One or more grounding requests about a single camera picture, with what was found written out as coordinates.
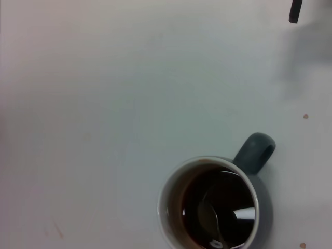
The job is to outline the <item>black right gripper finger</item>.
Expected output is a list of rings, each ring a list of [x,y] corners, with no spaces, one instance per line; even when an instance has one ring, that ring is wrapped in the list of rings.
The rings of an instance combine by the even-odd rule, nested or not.
[[[298,23],[303,0],[292,0],[289,12],[289,23]]]

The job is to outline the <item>dark grey ceramic mug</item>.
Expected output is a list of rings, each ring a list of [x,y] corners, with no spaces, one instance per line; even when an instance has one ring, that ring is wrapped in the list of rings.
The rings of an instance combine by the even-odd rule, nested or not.
[[[268,191],[258,173],[275,150],[275,141],[264,133],[253,133],[233,159],[217,156],[195,157],[179,165],[165,182],[158,199],[160,231],[170,249],[204,249],[188,234],[183,222],[183,197],[189,184],[211,170],[236,173],[247,185],[254,207],[236,211],[237,218],[254,218],[247,241],[231,249],[264,249],[273,223],[273,207]]]

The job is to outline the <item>pink handled metal spoon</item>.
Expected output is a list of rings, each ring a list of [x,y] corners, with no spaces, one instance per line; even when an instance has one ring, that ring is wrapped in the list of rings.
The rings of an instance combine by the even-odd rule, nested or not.
[[[212,205],[206,200],[206,196],[207,194],[204,195],[197,208],[199,223],[213,240],[215,240],[215,242],[212,242],[215,248],[229,249],[220,232],[217,214]]]

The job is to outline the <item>dark coffee liquid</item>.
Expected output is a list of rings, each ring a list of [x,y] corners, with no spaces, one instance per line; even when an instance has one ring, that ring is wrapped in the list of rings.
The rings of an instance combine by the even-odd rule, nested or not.
[[[183,222],[190,237],[204,249],[217,249],[213,238],[199,223],[197,208],[207,194],[206,200],[214,208],[220,232],[229,249],[243,245],[249,238],[254,218],[240,219],[236,211],[251,209],[254,201],[245,182],[236,173],[228,170],[211,170],[196,177],[183,197]]]

